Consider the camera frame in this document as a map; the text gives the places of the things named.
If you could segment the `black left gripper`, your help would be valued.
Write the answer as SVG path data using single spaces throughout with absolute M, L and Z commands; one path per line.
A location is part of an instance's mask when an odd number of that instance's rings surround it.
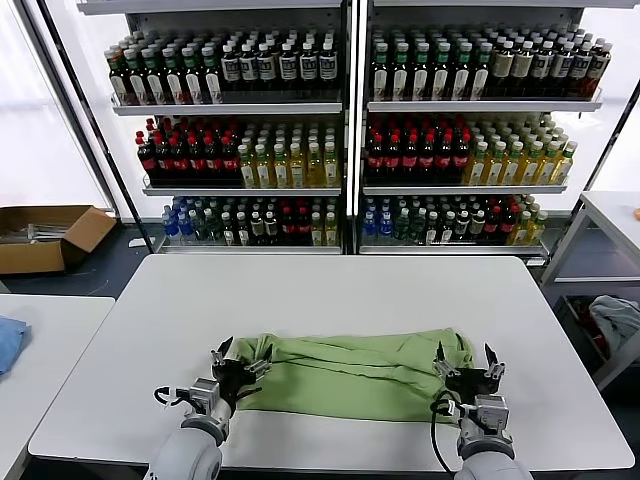
M 225 360 L 233 340 L 234 337 L 231 336 L 211 351 L 212 374 L 219 384 L 220 397 L 226 402 L 237 402 L 260 392 L 262 388 L 255 387 L 257 375 L 265 375 L 272 365 L 272 344 L 251 365 L 237 360 Z

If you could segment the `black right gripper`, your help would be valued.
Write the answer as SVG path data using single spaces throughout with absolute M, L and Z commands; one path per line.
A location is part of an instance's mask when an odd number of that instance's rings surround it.
M 433 360 L 434 368 L 445 380 L 446 388 L 456 393 L 461 401 L 474 401 L 477 395 L 492 395 L 498 392 L 505 364 L 498 359 L 497 354 L 488 344 L 485 344 L 484 348 L 488 363 L 487 370 L 475 368 L 457 370 L 446 359 L 442 343 L 438 343 Z

